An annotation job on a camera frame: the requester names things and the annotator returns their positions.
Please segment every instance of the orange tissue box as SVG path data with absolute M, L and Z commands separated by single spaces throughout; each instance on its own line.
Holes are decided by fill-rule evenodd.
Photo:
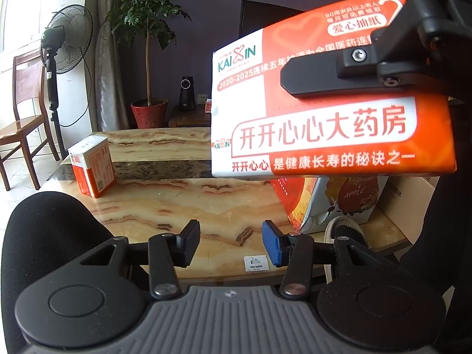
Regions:
M 437 176 L 455 171 L 447 97 L 419 91 L 297 99 L 295 57 L 371 44 L 404 0 L 346 0 L 258 30 L 213 54 L 212 174 Z
M 369 220 L 388 177 L 278 178 L 271 180 L 290 223 L 300 233 L 324 231 L 337 216 Z
M 207 102 L 205 102 L 205 113 L 211 113 L 212 112 L 212 99 L 207 99 Z
M 108 139 L 90 135 L 69 148 L 80 192 L 98 198 L 115 182 Z

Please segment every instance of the power cord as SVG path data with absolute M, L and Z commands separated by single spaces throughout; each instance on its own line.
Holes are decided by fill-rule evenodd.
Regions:
M 82 48 L 80 48 L 80 53 L 82 54 L 82 60 L 83 60 L 83 62 L 85 63 L 85 65 L 86 65 L 86 67 L 87 67 L 87 70 L 88 70 L 88 73 L 89 73 L 89 78 L 90 78 L 90 87 L 89 87 L 89 93 L 88 93 L 88 99 L 87 99 L 87 108 L 86 108 L 86 110 L 82 113 L 82 115 L 81 115 L 79 118 L 77 118 L 77 119 L 76 119 L 73 123 L 71 123 L 70 125 L 61 125 L 61 124 L 59 124 L 59 125 L 60 125 L 61 127 L 63 127 L 63 128 L 69 128 L 69 126 L 72 126 L 72 125 L 77 124 L 77 122 L 79 122 L 79 120 L 80 120 L 84 115 L 86 115 L 87 110 L 88 110 L 89 105 L 90 105 L 90 98 L 91 98 L 90 95 L 91 95 L 91 86 L 92 86 L 92 83 L 91 83 L 91 73 L 90 73 L 90 68 L 88 67 L 87 61 L 86 61 L 86 59 L 85 59 L 84 56 L 83 56 Z

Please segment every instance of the screw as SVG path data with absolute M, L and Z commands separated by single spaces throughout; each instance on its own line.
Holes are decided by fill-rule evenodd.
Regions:
M 397 77 L 384 77 L 382 79 L 382 84 L 391 88 L 394 86 L 398 86 L 400 84 L 400 79 L 398 79 Z
M 288 295 L 302 295 L 306 293 L 306 286 L 301 283 L 289 283 L 284 287 L 284 293 Z
M 177 293 L 177 286 L 173 283 L 162 283 L 154 288 L 157 295 L 172 295 Z
M 357 61 L 358 63 L 362 62 L 365 60 L 367 57 L 367 53 L 365 52 L 364 49 L 354 49 L 353 51 L 353 59 L 354 61 Z
M 441 37 L 433 37 L 430 41 L 430 49 L 433 51 L 438 51 L 445 47 L 445 43 Z

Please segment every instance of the heart graphic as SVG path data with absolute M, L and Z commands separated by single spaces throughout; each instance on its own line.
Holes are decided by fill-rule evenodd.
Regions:
M 390 23 L 393 21 L 393 19 L 396 17 L 396 15 L 402 10 L 403 4 L 401 3 L 400 0 L 379 0 L 378 4 L 383 5 L 387 1 L 392 1 L 396 4 L 395 11 L 393 12 L 392 17 L 390 17 L 390 20 L 389 20 L 389 23 L 388 23 L 388 25 L 390 25 Z
M 234 48 L 233 52 L 236 54 L 236 56 L 235 56 L 235 59 L 233 60 L 233 64 L 237 63 L 238 61 L 244 60 L 244 54 L 241 53 L 243 49 L 244 49 L 244 45 Z
M 297 22 L 299 18 L 298 20 L 285 20 L 274 30 L 272 40 L 277 46 L 283 47 L 289 52 L 294 52 L 297 49 L 310 48 L 313 46 L 315 40 L 319 38 L 320 33 L 326 30 L 325 25 L 320 25 L 323 19 L 325 19 L 323 13 L 309 12 L 306 14 L 306 17 L 299 22 Z M 299 33 L 307 26 L 312 28 L 309 31 L 310 36 L 304 38 L 303 43 L 294 41 L 294 39 L 300 36 Z

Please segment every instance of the side table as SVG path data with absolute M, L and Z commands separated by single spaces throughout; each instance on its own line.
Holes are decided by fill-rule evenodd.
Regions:
M 197 105 L 191 112 L 180 112 L 178 105 L 172 108 L 169 128 L 187 127 L 209 127 L 212 122 L 212 115 L 205 113 L 205 105 Z

